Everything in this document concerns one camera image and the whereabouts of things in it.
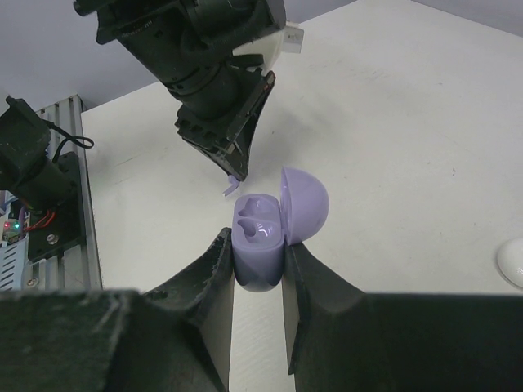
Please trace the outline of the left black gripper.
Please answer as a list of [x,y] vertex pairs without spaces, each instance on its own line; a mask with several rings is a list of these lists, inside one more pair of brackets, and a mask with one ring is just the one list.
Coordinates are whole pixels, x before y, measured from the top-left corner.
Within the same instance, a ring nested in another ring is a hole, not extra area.
[[273,71],[263,76],[260,69],[212,65],[175,81],[173,97],[181,102],[176,126],[183,141],[228,176],[245,181],[254,133],[275,80]]

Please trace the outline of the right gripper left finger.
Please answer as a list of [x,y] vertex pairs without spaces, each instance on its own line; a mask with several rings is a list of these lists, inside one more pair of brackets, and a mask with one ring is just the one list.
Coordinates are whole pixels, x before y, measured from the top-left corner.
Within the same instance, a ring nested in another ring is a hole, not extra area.
[[231,231],[147,293],[1,296],[4,391],[226,391],[234,274]]

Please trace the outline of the white earbud case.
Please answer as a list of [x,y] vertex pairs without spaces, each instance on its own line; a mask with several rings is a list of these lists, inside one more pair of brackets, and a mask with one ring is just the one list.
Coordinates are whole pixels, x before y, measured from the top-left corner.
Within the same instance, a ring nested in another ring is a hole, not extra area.
[[503,277],[512,285],[523,288],[523,239],[513,238],[500,246],[496,256]]

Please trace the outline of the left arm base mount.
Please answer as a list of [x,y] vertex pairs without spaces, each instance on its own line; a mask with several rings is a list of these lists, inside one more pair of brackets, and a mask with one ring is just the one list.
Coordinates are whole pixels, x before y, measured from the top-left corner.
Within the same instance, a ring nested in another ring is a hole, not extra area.
[[22,229],[28,235],[41,229],[44,221],[54,218],[52,209],[67,193],[67,181],[48,157],[51,130],[64,141],[94,141],[73,136],[53,122],[40,118],[22,99],[1,99],[1,189],[13,194],[29,211],[29,225]]

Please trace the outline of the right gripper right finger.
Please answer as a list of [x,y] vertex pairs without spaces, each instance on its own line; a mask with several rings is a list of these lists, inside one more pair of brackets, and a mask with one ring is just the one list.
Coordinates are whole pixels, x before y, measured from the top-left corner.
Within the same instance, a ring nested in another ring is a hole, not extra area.
[[520,296],[367,293],[286,247],[288,372],[298,391],[519,391]]

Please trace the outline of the purple earbud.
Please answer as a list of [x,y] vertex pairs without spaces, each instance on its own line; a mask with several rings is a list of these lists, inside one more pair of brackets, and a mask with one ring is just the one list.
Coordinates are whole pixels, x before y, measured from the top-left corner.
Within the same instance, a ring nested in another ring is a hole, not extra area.
[[241,181],[238,180],[236,177],[234,177],[232,175],[229,175],[228,176],[228,183],[229,183],[228,187],[222,193],[224,197],[228,197],[233,192],[235,192],[238,189]]

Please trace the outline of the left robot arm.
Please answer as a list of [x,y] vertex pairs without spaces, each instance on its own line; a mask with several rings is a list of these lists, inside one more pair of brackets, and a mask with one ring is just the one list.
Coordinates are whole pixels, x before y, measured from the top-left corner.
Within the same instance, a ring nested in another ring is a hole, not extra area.
[[181,102],[181,138],[227,175],[248,176],[258,119],[275,84],[269,57],[235,49],[286,22],[282,1],[76,1],[96,41],[117,41]]

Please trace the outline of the purple earbud case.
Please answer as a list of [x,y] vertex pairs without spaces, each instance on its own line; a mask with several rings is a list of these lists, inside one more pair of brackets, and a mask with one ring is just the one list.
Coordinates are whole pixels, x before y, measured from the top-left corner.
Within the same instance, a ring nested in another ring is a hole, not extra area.
[[231,241],[238,284],[268,292],[284,273],[284,248],[315,236],[329,215],[329,195],[309,172],[284,167],[280,197],[247,194],[234,205]]

